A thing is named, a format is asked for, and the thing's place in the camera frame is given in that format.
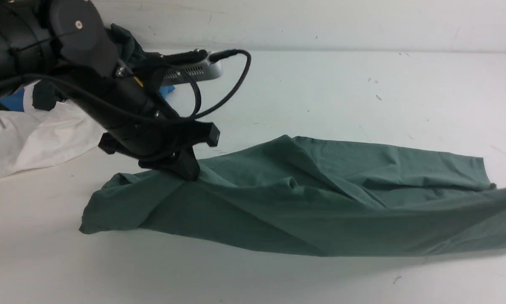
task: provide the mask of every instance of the green cloth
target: green cloth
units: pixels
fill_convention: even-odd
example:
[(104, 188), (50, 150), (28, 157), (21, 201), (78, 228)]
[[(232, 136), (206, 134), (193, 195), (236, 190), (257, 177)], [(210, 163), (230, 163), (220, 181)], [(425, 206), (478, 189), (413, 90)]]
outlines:
[(196, 182), (115, 175), (93, 194), (81, 232), (143, 228), (314, 256), (506, 248), (506, 189), (482, 158), (283, 136), (199, 162)]

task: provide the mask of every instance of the blue cloth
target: blue cloth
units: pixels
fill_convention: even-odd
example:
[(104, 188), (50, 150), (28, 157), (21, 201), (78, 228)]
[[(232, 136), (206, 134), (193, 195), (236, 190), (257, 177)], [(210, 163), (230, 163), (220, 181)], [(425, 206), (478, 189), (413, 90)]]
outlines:
[[(168, 93), (175, 89), (173, 85), (170, 85), (169, 87), (160, 88), (159, 92), (163, 98), (166, 98)], [(24, 112), (24, 89), (20, 89), (15, 94), (0, 99), (0, 103), (11, 111)]]
[(24, 112), (24, 89), (0, 99), (0, 103), (11, 111)]

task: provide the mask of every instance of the wire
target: wire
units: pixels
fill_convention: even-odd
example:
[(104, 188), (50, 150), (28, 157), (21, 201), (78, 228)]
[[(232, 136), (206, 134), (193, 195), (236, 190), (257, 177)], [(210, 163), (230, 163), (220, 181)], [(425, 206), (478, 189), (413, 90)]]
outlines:
[[(27, 73), (27, 74), (21, 75), (21, 76), (14, 76), (14, 77), (10, 77), (8, 79), (1, 80), (0, 81), (0, 88), (6, 87), (6, 86), (9, 86), (12, 84), (17, 84), (19, 81), (25, 82), (25, 81), (34, 81), (34, 80), (38, 80), (38, 79), (46, 79), (46, 80), (52, 81), (54, 83), (64, 85), (65, 87), (68, 87), (69, 89), (72, 89), (72, 90), (76, 91), (77, 93), (84, 95), (86, 98), (90, 98), (90, 100), (92, 102), (95, 102), (110, 111), (114, 111), (114, 112), (119, 113), (123, 116), (129, 117), (130, 119), (133, 119), (135, 121), (142, 121), (145, 123), (150, 123), (151, 125), (175, 125), (175, 124), (182, 123), (182, 122), (194, 121), (194, 120), (200, 119), (200, 118), (216, 111), (221, 106), (223, 106), (226, 102), (228, 102), (228, 100), (236, 93), (236, 91), (240, 88), (243, 81), (245, 80), (245, 77), (247, 76), (247, 73), (249, 72), (249, 67), (251, 67), (251, 54), (249, 54), (249, 52), (247, 52), (245, 50), (231, 50), (231, 52), (228, 52), (228, 53), (220, 56), (219, 59), (233, 56), (234, 53), (244, 54), (247, 57), (247, 62), (245, 63), (245, 67), (244, 67), (243, 72), (241, 73), (240, 78), (238, 79), (237, 83), (234, 85), (232, 90), (230, 90), (230, 92), (228, 92), (228, 94), (222, 100), (220, 100), (220, 102), (218, 102), (214, 106), (210, 107), (209, 109), (201, 112), (200, 114), (198, 114), (198, 111), (200, 109), (200, 90), (198, 88), (196, 81), (194, 81), (194, 79), (188, 73), (186, 73), (184, 71), (184, 73), (185, 73), (184, 77), (188, 81), (190, 80), (189, 83), (193, 87), (193, 91), (198, 91), (199, 98), (197, 99), (196, 94), (195, 94), (195, 101), (198, 100), (198, 102), (195, 102), (195, 110), (193, 110), (193, 114), (189, 117), (180, 118), (180, 119), (172, 119), (172, 120), (163, 121), (163, 120), (152, 119), (150, 117), (146, 117), (146, 116), (142, 116), (139, 114), (128, 112), (126, 110), (123, 110), (122, 108), (112, 105), (111, 103), (103, 100), (102, 98), (100, 98), (94, 94), (91, 94), (90, 92), (86, 91), (85, 89), (83, 89), (73, 83), (70, 83), (69, 81), (59, 79), (59, 78), (54, 77), (52, 75), (45, 75), (45, 74), (40, 74), (40, 73)], [(172, 66), (170, 64), (166, 64), (166, 63), (162, 64), (162, 65), (174, 67), (174, 66)]]
[(165, 62), (158, 63), (156, 65), (151, 65), (151, 66), (144, 67), (144, 68), (138, 68), (137, 71), (142, 71), (145, 68), (152, 68), (153, 69), (153, 68), (157, 68), (157, 67), (166, 67), (166, 68), (175, 69), (176, 71), (179, 71), (181, 73), (181, 75), (183, 75), (185, 77), (185, 79), (187, 79), (187, 82), (189, 82), (189, 84), (191, 85), (191, 88), (193, 89), (193, 93), (195, 94), (195, 109), (193, 109), (193, 113), (191, 113), (191, 115), (189, 115), (189, 117), (193, 117), (194, 115), (196, 115), (200, 111), (200, 108), (202, 106), (202, 97), (200, 94), (200, 88), (198, 87), (198, 84), (193, 79), (193, 77), (191, 75), (189, 75), (189, 73), (187, 73), (184, 68), (177, 66), (177, 65), (168, 64)]
[(63, 79), (59, 79), (59, 78), (51, 76), (51, 75), (38, 74), (38, 73), (28, 73), (28, 74), (22, 75), (22, 79), (25, 79), (25, 80), (46, 79), (46, 80), (52, 81), (54, 83), (59, 83), (61, 85), (64, 85), (65, 87), (75, 90), (77, 93), (84, 95), (87, 98), (90, 98), (92, 101), (98, 103), (100, 106), (103, 106), (110, 111), (118, 112), (118, 113), (122, 114), (123, 116), (127, 116), (130, 119), (133, 119), (136, 121), (151, 123), (153, 125), (163, 125), (164, 123), (167, 123), (166, 121), (161, 121), (158, 119), (151, 119), (149, 117), (145, 117), (142, 115), (127, 112), (127, 111), (123, 110), (122, 108), (118, 108), (117, 106), (112, 105), (111, 103), (103, 100), (102, 98), (100, 98), (94, 94), (91, 94), (90, 92), (84, 90), (83, 88), (70, 83), (69, 81), (64, 81)]
[[(214, 106), (210, 107), (209, 109), (201, 112), (200, 114), (197, 114), (198, 110), (197, 107), (195, 107), (195, 111), (193, 111), (193, 114), (196, 114), (196, 115), (191, 115), (187, 118), (183, 118), (183, 119), (174, 119), (172, 121), (180, 121), (180, 122), (183, 122), (183, 121), (193, 121), (193, 120), (197, 120), (197, 119), (200, 119), (208, 114), (211, 114), (213, 113), (214, 111), (216, 111), (217, 109), (219, 109), (221, 106), (223, 106), (224, 104), (226, 104), (226, 102), (228, 102), (228, 100), (230, 100), (230, 98), (232, 98), (232, 96), (238, 91), (238, 89), (241, 87), (241, 85), (243, 84), (244, 80), (245, 80), (245, 77), (247, 76), (247, 73), (249, 72), (249, 68), (251, 67), (251, 54), (249, 54), (249, 52), (247, 52), (246, 50), (226, 50), (226, 51), (223, 51), (223, 52), (218, 52), (218, 53), (215, 53), (215, 54), (211, 54), (210, 55), (210, 60), (212, 62), (216, 62), (218, 60), (221, 60), (221, 59), (225, 59), (225, 58), (229, 58), (231, 56), (234, 56), (236, 54), (243, 54), (245, 55), (245, 57), (247, 58), (246, 62), (245, 62), (245, 67), (244, 67), (244, 70), (243, 72), (241, 73), (240, 77), (238, 78), (238, 81), (236, 82), (236, 84), (234, 85), (234, 87), (230, 90), (230, 92), (228, 92), (228, 94), (222, 99), (220, 100), (220, 102), (216, 103)], [(157, 64), (157, 66), (162, 66), (162, 67), (176, 67), (174, 65), (170, 65), (170, 64), (167, 64), (167, 63), (160, 63), (160, 64)]]
[(228, 100), (230, 100), (230, 98), (232, 98), (232, 96), (238, 91), (238, 89), (241, 87), (241, 84), (244, 82), (245, 80), (245, 77), (247, 76), (247, 73), (249, 72), (249, 68), (251, 67), (251, 54), (249, 54), (249, 52), (247, 52), (246, 50), (228, 50), (228, 56), (226, 56), (226, 58), (230, 57), (230, 56), (233, 56), (234, 53), (236, 54), (244, 54), (245, 57), (247, 57), (247, 61), (245, 62), (245, 67), (244, 67), (244, 71), (241, 73), (240, 77), (238, 78), (238, 81), (236, 82), (236, 84), (234, 85), (234, 87), (232, 88), (232, 90), (230, 90), (230, 92), (228, 92), (228, 94), (218, 103), (216, 103), (216, 105), (212, 106), (211, 108), (205, 110), (204, 112), (201, 112), (200, 114), (198, 115), (195, 115), (194, 119), (200, 119), (212, 112), (214, 112), (215, 110), (219, 109), (221, 106), (223, 106), (224, 104), (226, 104), (226, 102), (228, 102)]

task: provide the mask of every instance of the white wall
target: white wall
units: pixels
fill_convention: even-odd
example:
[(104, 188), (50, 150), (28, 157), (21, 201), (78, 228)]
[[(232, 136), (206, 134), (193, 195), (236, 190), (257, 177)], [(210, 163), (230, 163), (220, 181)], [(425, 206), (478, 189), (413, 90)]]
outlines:
[(506, 0), (93, 0), (143, 46), (506, 52)]

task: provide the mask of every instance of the white fabric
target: white fabric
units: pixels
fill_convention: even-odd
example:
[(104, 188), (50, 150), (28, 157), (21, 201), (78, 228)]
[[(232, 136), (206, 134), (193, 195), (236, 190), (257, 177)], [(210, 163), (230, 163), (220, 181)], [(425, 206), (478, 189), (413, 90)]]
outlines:
[(69, 161), (96, 147), (104, 132), (71, 101), (49, 112), (33, 109), (32, 85), (26, 89), (26, 112), (0, 111), (0, 178)]

